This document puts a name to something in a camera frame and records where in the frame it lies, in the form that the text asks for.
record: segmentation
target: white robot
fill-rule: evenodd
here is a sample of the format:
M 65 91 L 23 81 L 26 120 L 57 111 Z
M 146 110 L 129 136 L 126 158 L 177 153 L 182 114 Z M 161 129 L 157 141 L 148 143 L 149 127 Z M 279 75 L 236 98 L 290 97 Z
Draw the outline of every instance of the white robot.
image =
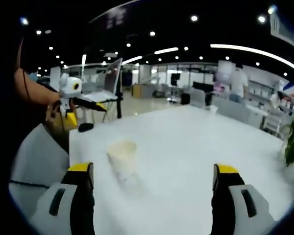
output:
M 61 106 L 60 113 L 65 116 L 68 111 L 71 111 L 70 100 L 77 106 L 76 107 L 76 121 L 78 130 L 80 132 L 92 129 L 93 115 L 92 110 L 106 112 L 106 110 L 93 102 L 82 94 L 82 80 L 77 77 L 70 77 L 64 73 L 59 81 Z

